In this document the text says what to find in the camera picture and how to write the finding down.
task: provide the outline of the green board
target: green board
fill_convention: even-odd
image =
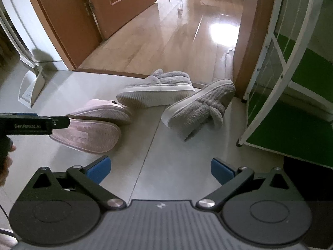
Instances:
[[[249,102],[252,119],[266,97],[254,94]],[[263,122],[247,139],[248,143],[333,167],[333,130],[331,125],[301,109],[277,102]]]
[[[288,38],[279,35],[277,42],[283,51]],[[295,42],[290,40],[284,55],[285,61],[289,59]],[[333,103],[333,65],[319,54],[306,49],[291,80]]]

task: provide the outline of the blue gripper pad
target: blue gripper pad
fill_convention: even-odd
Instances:
[[[221,185],[224,185],[236,176],[234,170],[215,158],[210,162],[210,171],[213,177],[216,178]]]
[[[111,172],[111,159],[108,156],[104,157],[102,160],[98,159],[97,164],[86,170],[86,176],[97,184],[100,184]]]

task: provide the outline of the white wall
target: white wall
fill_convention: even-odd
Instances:
[[[34,11],[30,0],[2,0],[17,32],[34,58],[40,62],[53,63],[58,70],[67,70],[61,57],[47,36],[41,22]]]
[[[333,62],[333,0],[323,0],[308,48]]]

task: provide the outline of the door hinge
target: door hinge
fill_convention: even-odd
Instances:
[[[86,8],[86,12],[87,12],[88,16],[95,14],[94,4],[92,2],[90,2],[89,0],[86,0],[84,2],[84,7]]]
[[[93,14],[95,14],[95,7],[94,7],[94,4],[88,0],[88,5],[89,5],[89,7],[90,7],[91,12],[92,12]]]

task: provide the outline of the gray floor tile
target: gray floor tile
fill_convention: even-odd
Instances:
[[[18,102],[17,94],[27,69],[19,61],[5,75],[0,87],[0,112],[37,112],[41,116],[66,115],[90,99],[114,100],[120,88],[139,79],[70,71],[46,71],[46,85],[29,109]],[[101,183],[107,190],[129,200],[145,156],[156,132],[164,107],[134,112],[133,123],[122,127],[122,139],[110,153],[112,172]],[[88,165],[98,155],[65,147],[48,136],[12,136],[17,150],[4,191],[15,201],[26,183],[41,166],[62,172],[73,165]]]
[[[214,130],[205,125],[184,142],[162,122],[154,137],[132,199],[191,199],[194,202],[220,184],[210,173],[210,161],[219,157],[238,167],[269,171],[283,165],[283,157],[259,149],[236,147],[245,127],[245,105],[234,99],[224,116],[224,127]]]

